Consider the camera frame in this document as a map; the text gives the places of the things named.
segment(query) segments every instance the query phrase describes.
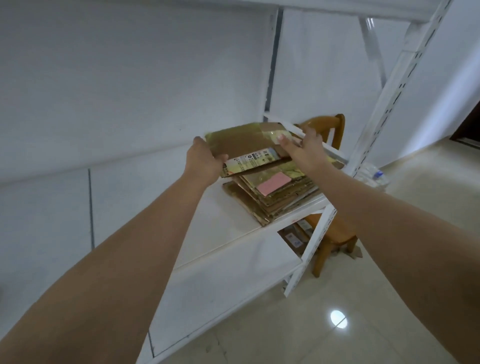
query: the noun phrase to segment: chair backrest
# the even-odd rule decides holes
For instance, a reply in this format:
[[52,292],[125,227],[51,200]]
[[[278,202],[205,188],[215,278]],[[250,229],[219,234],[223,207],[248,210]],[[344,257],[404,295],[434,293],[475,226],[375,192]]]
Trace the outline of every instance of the chair backrest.
[[303,131],[305,131],[307,126],[314,128],[317,134],[322,136],[324,143],[326,143],[328,140],[330,129],[334,129],[332,147],[335,149],[340,149],[343,130],[345,128],[345,116],[343,114],[337,114],[336,116],[316,116],[304,121],[299,125]]

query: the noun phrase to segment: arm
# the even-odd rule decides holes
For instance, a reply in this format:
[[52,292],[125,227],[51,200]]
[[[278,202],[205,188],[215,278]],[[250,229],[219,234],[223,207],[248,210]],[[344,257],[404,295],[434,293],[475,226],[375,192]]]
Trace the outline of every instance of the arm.
[[198,202],[226,158],[196,137],[184,174],[30,307],[0,342],[2,362],[135,363]]
[[322,139],[280,139],[361,239],[402,300],[461,363],[480,362],[480,241],[335,169]]

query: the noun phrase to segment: stack of cardboard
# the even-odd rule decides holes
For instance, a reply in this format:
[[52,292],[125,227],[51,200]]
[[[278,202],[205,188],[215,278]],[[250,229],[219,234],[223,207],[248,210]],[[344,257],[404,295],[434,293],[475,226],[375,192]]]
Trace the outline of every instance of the stack of cardboard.
[[205,136],[214,156],[229,156],[222,177],[231,180],[223,185],[224,190],[262,226],[320,193],[279,145],[281,134],[300,142],[274,122],[246,124]]

